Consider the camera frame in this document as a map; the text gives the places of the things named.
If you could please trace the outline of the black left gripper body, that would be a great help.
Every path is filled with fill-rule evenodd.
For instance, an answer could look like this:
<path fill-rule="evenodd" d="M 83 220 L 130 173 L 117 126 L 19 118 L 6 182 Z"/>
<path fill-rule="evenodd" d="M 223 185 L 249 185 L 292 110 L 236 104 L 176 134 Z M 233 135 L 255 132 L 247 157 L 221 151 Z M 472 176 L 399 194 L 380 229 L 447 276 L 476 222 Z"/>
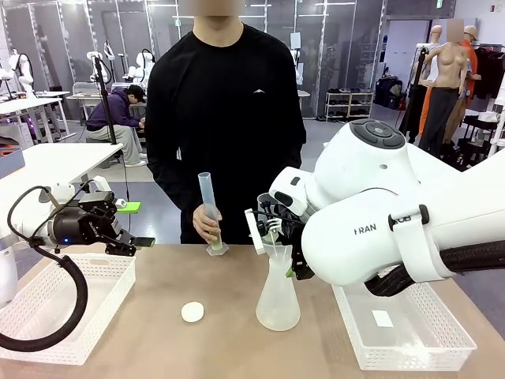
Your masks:
<path fill-rule="evenodd" d="M 55 246 L 109 243 L 120 235 L 112 191 L 85 193 L 57 212 L 49 222 L 49 241 Z"/>

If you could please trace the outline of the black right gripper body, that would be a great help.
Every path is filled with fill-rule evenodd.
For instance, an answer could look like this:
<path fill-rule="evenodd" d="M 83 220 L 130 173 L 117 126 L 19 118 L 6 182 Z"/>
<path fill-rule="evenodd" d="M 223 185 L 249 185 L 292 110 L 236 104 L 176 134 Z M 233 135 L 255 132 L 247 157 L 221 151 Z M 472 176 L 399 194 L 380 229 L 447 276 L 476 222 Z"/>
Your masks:
<path fill-rule="evenodd" d="M 282 204 L 275 205 L 275 214 L 282 221 L 277 241 L 284 246 L 299 246 L 305 223 Z"/>

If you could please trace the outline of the person's right hand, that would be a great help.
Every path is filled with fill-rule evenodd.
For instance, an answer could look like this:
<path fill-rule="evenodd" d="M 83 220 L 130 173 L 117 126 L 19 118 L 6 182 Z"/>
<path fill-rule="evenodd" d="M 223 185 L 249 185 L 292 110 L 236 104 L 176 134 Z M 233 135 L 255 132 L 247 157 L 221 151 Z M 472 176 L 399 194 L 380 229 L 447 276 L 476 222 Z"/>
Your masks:
<path fill-rule="evenodd" d="M 210 245 L 216 243 L 220 237 L 219 221 L 221 220 L 220 212 L 217 212 L 217 220 L 208 217 L 204 205 L 199 205 L 193 212 L 194 229 Z"/>

